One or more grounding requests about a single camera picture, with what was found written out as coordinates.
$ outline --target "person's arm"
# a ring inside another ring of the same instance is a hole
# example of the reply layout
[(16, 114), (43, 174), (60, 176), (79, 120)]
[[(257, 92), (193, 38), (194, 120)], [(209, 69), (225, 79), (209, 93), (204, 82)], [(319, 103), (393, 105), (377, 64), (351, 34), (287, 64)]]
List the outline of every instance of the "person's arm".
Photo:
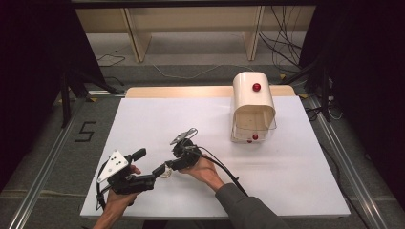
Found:
[[(140, 169), (131, 165), (131, 170), (135, 174), (140, 174)], [(93, 229), (111, 228), (118, 221), (129, 204), (134, 202), (139, 193), (129, 195), (118, 195), (112, 189), (108, 192), (107, 204), (101, 217), (97, 220)]]
[(289, 228), (259, 199), (245, 196), (233, 183), (224, 184), (211, 161), (201, 157), (196, 165), (180, 172), (191, 175), (214, 190), (215, 197), (228, 213), (235, 228)]

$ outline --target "aluminum rail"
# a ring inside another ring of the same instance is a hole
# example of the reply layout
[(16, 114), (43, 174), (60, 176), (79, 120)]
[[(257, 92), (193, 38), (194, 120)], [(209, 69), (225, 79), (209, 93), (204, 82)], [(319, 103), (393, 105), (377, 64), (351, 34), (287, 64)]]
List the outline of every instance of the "aluminum rail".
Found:
[[(319, 101), (313, 98), (310, 99), (309, 103), (311, 103), (312, 108), (321, 106)], [(360, 175), (357, 173), (354, 165), (352, 164), (352, 161), (348, 156), (348, 153), (346, 152), (345, 148), (339, 140), (339, 137), (333, 129), (332, 124), (327, 122), (321, 114), (318, 115), (318, 118), (321, 123), (322, 129), (324, 130), (328, 140), (330, 141), (331, 147), (333, 148), (340, 164), (342, 165), (343, 171), (348, 177), (348, 180), (361, 206), (363, 207), (367, 218), (369, 219), (370, 225), (374, 229), (388, 228), (384, 218), (382, 218), (381, 216), (381, 212), (379, 211), (377, 205), (373, 200), (372, 195), (368, 191), (367, 187), (364, 185)]]
[(100, 98), (100, 97), (125, 97), (126, 92), (122, 94), (111, 94), (108, 91), (89, 91), (88, 97), (90, 98)]
[(66, 139), (75, 122), (75, 118), (77, 117), (77, 114), (80, 111), (80, 109), (83, 107), (84, 102), (85, 102), (84, 98), (80, 98), (75, 102), (71, 120), (68, 122), (66, 127), (60, 131), (55, 143), (53, 144), (53, 147), (51, 148), (47, 158), (45, 159), (45, 162), (42, 165), (38, 175), (36, 176), (30, 190), (28, 191), (28, 193), (22, 200), (20, 206), (16, 210), (15, 215), (11, 220), (11, 224), (9, 225), (9, 229), (24, 228), (32, 212), (32, 209), (36, 201), (38, 200), (40, 192), (43, 189), (46, 181), (48, 180), (48, 177), (50, 176), (51, 171), (53, 169), (53, 166), (56, 163), (57, 158), (59, 157), (60, 152), (63, 149)]

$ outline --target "white container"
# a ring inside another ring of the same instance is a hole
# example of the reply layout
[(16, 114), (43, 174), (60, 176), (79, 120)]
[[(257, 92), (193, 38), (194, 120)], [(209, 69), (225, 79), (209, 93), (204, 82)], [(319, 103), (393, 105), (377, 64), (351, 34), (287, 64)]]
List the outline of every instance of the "white container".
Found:
[(252, 143), (266, 140), (275, 128), (273, 99), (263, 73), (239, 73), (233, 80), (231, 140)]

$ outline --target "metal frame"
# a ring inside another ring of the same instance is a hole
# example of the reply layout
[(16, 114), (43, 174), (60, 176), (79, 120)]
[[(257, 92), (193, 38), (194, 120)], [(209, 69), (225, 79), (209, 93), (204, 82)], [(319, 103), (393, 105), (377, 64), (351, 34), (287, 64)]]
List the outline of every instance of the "metal frame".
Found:
[[(320, 107), (321, 104), (316, 99), (311, 98), (310, 104), (312, 108)], [(342, 169), (345, 172), (348, 180), (353, 188), (363, 210), (369, 219), (369, 223), (373, 228), (388, 228), (384, 218), (382, 218), (381, 212), (378, 209), (375, 201), (373, 200), (372, 195), (367, 189), (366, 185), (363, 183), (360, 175), (357, 173), (354, 165), (352, 164), (351, 159), (349, 158), (348, 153), (340, 142), (339, 137), (333, 129), (333, 126), (330, 122), (321, 115), (318, 115), (319, 122), (321, 123), (322, 129), (325, 132), (326, 137), (328, 138), (331, 147), (333, 148), (339, 163), (342, 165)]]
[(75, 102), (71, 120), (60, 131), (59, 136), (57, 137), (53, 147), (51, 148), (47, 158), (45, 159), (44, 164), (42, 165), (41, 170), (39, 171), (38, 175), (33, 181), (30, 190), (28, 191), (27, 195), (24, 197), (20, 206), (16, 210), (15, 215), (11, 220), (11, 224), (9, 225), (10, 229), (24, 228), (32, 212), (32, 209), (36, 201), (38, 200), (41, 190), (45, 186), (45, 183), (51, 174), (53, 166), (55, 165), (57, 158), (59, 157), (60, 152), (63, 149), (63, 146), (65, 145), (66, 139), (73, 127), (73, 124), (75, 123), (75, 118), (77, 117), (78, 112), (83, 107), (85, 101), (86, 101), (85, 98), (79, 98)]
[[(50, 4), (50, 2), (45, 1), (43, 2), (43, 4)], [(320, 6), (338, 5), (342, 4), (342, 2), (325, 0), (72, 0), (71, 3), (62, 4), (71, 4), (75, 9), (111, 9), (243, 6)]]

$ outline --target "person's hand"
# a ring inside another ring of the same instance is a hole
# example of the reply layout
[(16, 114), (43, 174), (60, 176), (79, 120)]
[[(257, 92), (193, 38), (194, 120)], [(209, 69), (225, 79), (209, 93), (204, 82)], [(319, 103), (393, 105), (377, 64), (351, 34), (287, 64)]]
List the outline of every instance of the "person's hand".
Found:
[[(131, 172), (133, 174), (140, 174), (140, 169), (135, 165), (131, 165)], [(121, 218), (127, 206), (134, 202), (139, 193), (129, 195), (116, 194), (112, 189), (108, 191), (107, 204), (104, 212), (98, 219), (94, 229), (98, 228), (111, 228), (114, 223)]]
[(224, 185), (224, 182), (217, 174), (214, 163), (203, 157), (200, 157), (193, 167), (179, 170), (179, 172), (191, 175), (195, 179), (206, 183), (215, 192)]

